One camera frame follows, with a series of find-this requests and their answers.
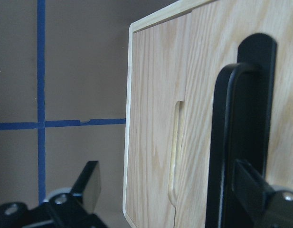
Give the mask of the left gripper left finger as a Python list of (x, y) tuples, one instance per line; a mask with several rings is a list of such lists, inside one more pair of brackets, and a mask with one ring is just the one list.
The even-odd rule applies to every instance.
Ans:
[(23, 202), (0, 205), (0, 228), (105, 228), (94, 214), (101, 192), (98, 161), (86, 163), (73, 187), (28, 209)]

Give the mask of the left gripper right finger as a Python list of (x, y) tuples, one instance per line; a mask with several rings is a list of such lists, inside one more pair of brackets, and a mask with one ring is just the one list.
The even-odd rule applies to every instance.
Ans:
[(293, 191), (276, 189), (246, 160), (236, 159), (223, 214), (225, 228), (293, 228)]

